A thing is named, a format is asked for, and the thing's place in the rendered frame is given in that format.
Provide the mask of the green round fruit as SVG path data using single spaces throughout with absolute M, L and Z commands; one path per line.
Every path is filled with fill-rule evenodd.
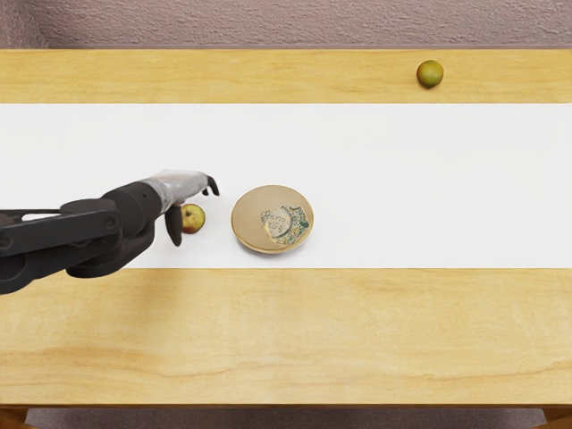
M 424 88 L 434 88 L 442 82 L 444 69 L 435 60 L 426 60 L 420 63 L 416 69 L 416 78 Z

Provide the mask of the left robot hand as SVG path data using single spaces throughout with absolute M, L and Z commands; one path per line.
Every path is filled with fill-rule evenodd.
M 161 203 L 161 215 L 164 215 L 166 230 L 172 243 L 179 247 L 182 243 L 181 207 L 197 194 L 215 196 L 220 192 L 215 179 L 202 172 L 165 170 L 143 180 L 150 186 Z

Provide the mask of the red yellow apple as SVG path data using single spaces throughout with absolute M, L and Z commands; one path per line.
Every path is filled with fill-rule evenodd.
M 206 214 L 202 207 L 195 204 L 185 204 L 181 207 L 182 232 L 195 234 L 202 229 L 206 222 Z

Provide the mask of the tan patterned plate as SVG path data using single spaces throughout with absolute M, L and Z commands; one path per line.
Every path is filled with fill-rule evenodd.
M 281 254 L 300 246 L 314 225 L 314 210 L 298 191 L 264 185 L 241 196 L 231 211 L 239 243 L 262 254 Z

